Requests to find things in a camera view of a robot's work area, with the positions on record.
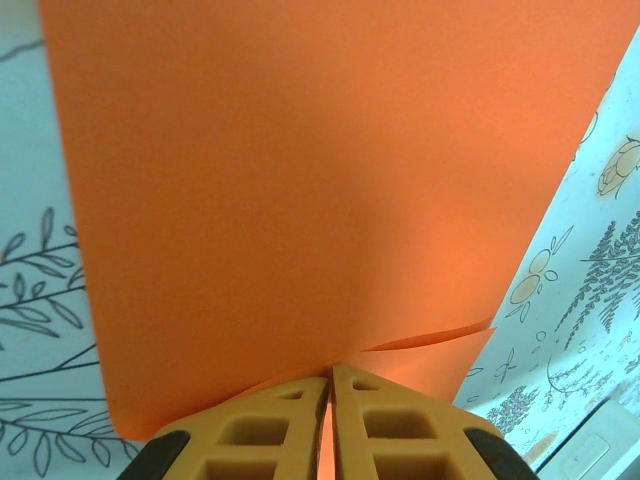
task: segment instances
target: light switch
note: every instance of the light switch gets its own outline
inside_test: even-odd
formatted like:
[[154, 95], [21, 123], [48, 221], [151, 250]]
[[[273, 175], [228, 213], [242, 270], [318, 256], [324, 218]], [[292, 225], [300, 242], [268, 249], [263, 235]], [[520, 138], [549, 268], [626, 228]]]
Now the light switch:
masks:
[[599, 435], [589, 435], [564, 461], [562, 473], [570, 480], [580, 480], [609, 448], [609, 444]]

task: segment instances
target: clip jaw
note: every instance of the clip jaw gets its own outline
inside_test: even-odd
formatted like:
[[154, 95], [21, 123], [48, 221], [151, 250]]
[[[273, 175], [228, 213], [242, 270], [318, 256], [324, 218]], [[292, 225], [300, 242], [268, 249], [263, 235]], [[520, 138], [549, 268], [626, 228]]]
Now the clip jaw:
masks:
[[[487, 420], [347, 365], [331, 384], [339, 480], [537, 478]], [[185, 417], [118, 478], [313, 480], [328, 393], [306, 378]]]

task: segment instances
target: black rubber tip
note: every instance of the black rubber tip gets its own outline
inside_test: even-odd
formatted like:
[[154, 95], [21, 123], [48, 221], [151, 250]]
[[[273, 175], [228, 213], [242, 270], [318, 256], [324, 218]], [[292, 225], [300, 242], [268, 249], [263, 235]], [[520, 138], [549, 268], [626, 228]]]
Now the black rubber tip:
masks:
[[162, 480], [190, 438], [184, 430], [154, 438], [123, 470], [118, 480]]

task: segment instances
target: white electrical outlet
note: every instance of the white electrical outlet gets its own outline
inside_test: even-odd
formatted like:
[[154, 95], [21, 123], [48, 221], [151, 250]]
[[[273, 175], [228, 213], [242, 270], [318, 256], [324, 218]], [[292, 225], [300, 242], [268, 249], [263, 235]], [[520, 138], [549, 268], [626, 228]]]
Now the white electrical outlet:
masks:
[[610, 400], [538, 473], [540, 480], [614, 480], [640, 454], [640, 418]]

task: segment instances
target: rectangular hole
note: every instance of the rectangular hole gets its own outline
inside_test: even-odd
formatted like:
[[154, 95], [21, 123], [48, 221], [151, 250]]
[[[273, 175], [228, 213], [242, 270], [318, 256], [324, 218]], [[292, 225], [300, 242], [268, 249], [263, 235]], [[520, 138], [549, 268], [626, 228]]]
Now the rectangular hole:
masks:
[[355, 379], [352, 383], [354, 390], [380, 390], [375, 385], [363, 382], [362, 380]]
[[293, 392], [282, 393], [278, 395], [278, 398], [282, 400], [300, 400], [302, 398], [302, 391], [296, 390]]
[[206, 480], [273, 480], [276, 462], [224, 461], [207, 462]]
[[376, 455], [379, 480], [461, 480], [446, 456]]
[[369, 438], [433, 438], [427, 419], [413, 410], [367, 410], [363, 415]]
[[240, 417], [227, 423], [218, 443], [222, 445], [282, 445], [289, 420], [273, 417]]

